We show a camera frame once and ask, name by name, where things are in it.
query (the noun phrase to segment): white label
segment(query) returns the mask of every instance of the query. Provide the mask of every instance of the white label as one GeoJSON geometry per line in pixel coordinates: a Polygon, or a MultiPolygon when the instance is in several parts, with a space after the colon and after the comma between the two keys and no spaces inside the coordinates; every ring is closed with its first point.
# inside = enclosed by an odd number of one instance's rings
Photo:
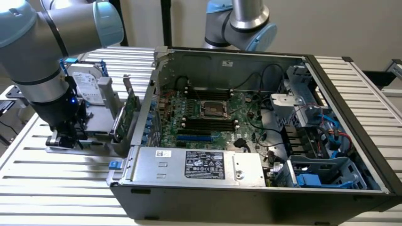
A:
{"type": "Polygon", "coordinates": [[[172,150],[157,150],[156,157],[172,157],[172,150]]]}
{"type": "Polygon", "coordinates": [[[83,99],[94,105],[105,105],[97,77],[87,73],[74,72],[74,80],[83,99]]]}
{"type": "Polygon", "coordinates": [[[229,60],[226,61],[226,60],[224,60],[224,61],[222,61],[222,66],[224,66],[224,67],[233,67],[233,61],[229,61],[229,60]]]}

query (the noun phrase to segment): motherboard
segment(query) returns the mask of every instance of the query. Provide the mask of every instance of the motherboard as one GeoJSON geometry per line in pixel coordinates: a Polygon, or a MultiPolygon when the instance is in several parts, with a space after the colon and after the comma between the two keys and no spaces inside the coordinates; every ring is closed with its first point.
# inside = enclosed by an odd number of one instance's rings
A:
{"type": "Polygon", "coordinates": [[[162,118],[161,147],[229,150],[264,154],[265,145],[261,108],[254,93],[229,91],[166,91],[160,99],[162,118]],[[242,139],[249,150],[238,148],[242,139]]]}

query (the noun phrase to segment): metal plate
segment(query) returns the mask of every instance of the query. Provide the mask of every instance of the metal plate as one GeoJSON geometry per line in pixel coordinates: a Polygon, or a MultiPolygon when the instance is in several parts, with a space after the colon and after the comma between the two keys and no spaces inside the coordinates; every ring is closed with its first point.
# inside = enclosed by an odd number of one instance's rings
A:
{"type": "MultiPolygon", "coordinates": [[[[134,90],[142,99],[153,70],[153,54],[152,48],[118,47],[91,52],[86,60],[106,60],[114,89],[121,91],[121,97],[126,93],[123,75],[131,74],[134,90]]],[[[334,70],[347,65],[341,57],[318,57],[318,61],[334,70]]],[[[329,76],[332,79],[360,81],[353,74],[329,76]]],[[[383,109],[359,108],[353,111],[360,113],[360,117],[372,117],[371,114],[375,118],[393,116],[383,109]]],[[[118,158],[47,153],[45,136],[50,135],[50,130],[42,126],[45,124],[35,115],[0,158],[0,225],[217,225],[130,219],[106,185],[109,162],[118,158]]],[[[369,133],[402,130],[399,127],[365,128],[371,129],[369,133]]],[[[380,150],[402,178],[402,149],[387,145],[380,146],[380,150]]],[[[364,213],[343,226],[400,226],[401,222],[402,205],[384,213],[364,213]]]]}
{"type": "Polygon", "coordinates": [[[142,147],[133,182],[165,186],[265,187],[264,167],[257,153],[142,147]]]}

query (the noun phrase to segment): blue cable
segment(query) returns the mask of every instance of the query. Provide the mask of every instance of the blue cable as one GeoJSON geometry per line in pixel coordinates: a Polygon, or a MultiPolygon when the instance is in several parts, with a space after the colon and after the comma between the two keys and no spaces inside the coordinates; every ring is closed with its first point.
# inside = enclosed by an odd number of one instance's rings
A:
{"type": "Polygon", "coordinates": [[[328,121],[330,121],[334,124],[336,128],[340,128],[340,122],[336,121],[332,117],[329,117],[328,115],[322,115],[322,114],[320,114],[318,116],[324,117],[328,121]]]}
{"type": "Polygon", "coordinates": [[[333,152],[333,154],[332,154],[332,159],[334,159],[336,157],[337,157],[337,153],[339,153],[339,150],[336,150],[334,152],[333,152]]]}
{"type": "Polygon", "coordinates": [[[109,77],[106,62],[103,61],[103,59],[101,60],[101,66],[102,66],[102,75],[103,75],[103,77],[109,77]]]}

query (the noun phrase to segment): white wall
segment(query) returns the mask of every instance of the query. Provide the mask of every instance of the white wall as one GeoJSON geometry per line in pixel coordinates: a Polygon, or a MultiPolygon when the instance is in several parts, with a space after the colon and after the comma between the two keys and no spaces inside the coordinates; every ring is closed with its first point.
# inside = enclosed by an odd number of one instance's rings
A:
{"type": "MultiPolygon", "coordinates": [[[[265,0],[278,36],[269,51],[351,56],[367,70],[402,58],[401,0],[265,0]]],[[[129,42],[164,45],[160,0],[123,0],[129,42]]],[[[208,0],[173,0],[174,45],[204,42],[208,0]]]]}

